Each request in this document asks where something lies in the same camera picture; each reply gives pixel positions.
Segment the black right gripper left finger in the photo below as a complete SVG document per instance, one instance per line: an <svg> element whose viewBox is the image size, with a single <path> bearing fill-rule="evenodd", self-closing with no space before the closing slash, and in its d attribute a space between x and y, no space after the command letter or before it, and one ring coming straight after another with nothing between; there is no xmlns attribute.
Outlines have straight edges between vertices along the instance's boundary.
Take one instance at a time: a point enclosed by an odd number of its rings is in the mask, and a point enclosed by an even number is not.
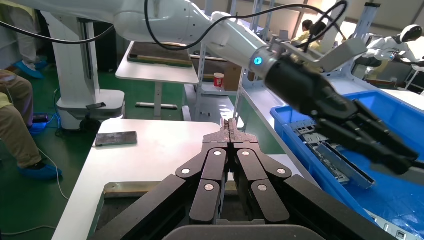
<svg viewBox="0 0 424 240"><path fill-rule="evenodd" d="M214 225L221 216L230 134L228 122L203 137L199 154L124 209L91 240L162 240L191 225Z"/></svg>

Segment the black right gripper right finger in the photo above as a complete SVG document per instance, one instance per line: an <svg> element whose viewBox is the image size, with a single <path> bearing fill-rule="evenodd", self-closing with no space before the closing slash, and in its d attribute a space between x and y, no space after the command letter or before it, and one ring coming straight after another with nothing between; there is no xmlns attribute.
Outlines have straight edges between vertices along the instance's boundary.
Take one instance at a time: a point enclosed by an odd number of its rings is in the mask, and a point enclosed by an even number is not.
<svg viewBox="0 0 424 240"><path fill-rule="evenodd" d="M304 226L325 240L393 240L375 222L264 154L254 135L229 120L234 179L250 220Z"/></svg>

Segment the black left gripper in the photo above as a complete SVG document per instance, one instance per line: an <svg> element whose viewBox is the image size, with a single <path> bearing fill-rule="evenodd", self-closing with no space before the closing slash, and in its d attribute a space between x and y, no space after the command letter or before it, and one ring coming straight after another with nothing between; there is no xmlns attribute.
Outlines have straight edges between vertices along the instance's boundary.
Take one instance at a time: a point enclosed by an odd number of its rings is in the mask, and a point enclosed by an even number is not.
<svg viewBox="0 0 424 240"><path fill-rule="evenodd" d="M419 157L361 101L340 95L326 78L304 65L279 59L264 83L293 109L314 119L318 133L397 175L405 174ZM353 127L337 125L349 119Z"/></svg>

